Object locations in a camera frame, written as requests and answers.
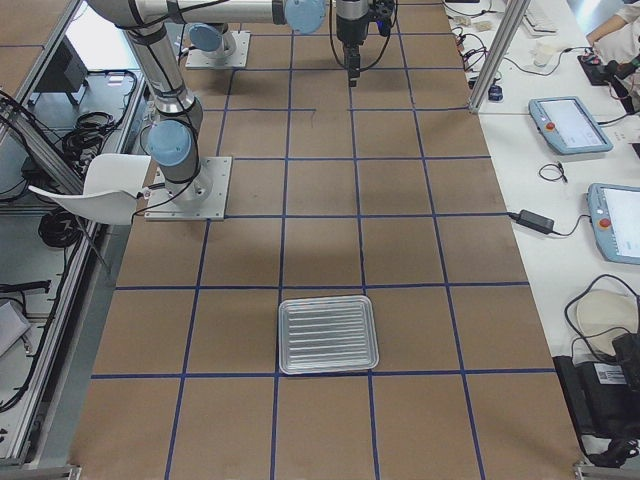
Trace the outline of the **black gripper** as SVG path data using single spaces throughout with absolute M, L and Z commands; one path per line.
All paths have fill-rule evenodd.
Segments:
M 350 88 L 357 86 L 358 76 L 361 69 L 361 43 L 343 42 L 344 68 L 348 74 L 348 83 Z

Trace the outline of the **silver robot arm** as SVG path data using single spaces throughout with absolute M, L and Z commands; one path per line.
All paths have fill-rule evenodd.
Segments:
M 372 1 L 179 1 L 170 9 L 177 22 L 190 25 L 189 37 L 196 49 L 211 58 L 226 60 L 235 54 L 233 22 L 287 25 L 299 34 L 311 34 L 325 21 L 342 44 L 337 63 L 347 72 L 351 87 L 361 73 L 360 47 L 369 24 L 377 20 Z
M 174 53 L 166 24 L 202 24 L 213 29 L 208 49 L 221 48 L 228 23 L 287 25 L 313 33 L 323 23 L 323 1 L 91 1 L 91 8 L 123 31 L 142 68 L 159 113 L 147 149 L 160 167 L 171 199 L 183 201 L 209 193 L 202 173 L 198 136 L 202 106 L 189 90 Z

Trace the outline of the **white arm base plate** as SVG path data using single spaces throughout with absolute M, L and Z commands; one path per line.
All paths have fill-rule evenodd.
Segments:
M 150 209 L 143 212 L 149 221 L 222 221 L 225 216 L 231 157 L 202 157 L 200 172 L 187 190 L 177 196 L 180 187 L 165 181 L 159 167 L 154 183 L 164 183 L 153 190 L 149 198 Z
M 246 67 L 251 33 L 249 31 L 227 31 L 222 35 L 220 46 L 214 51 L 191 50 L 187 55 L 186 68 L 190 70 L 230 70 Z

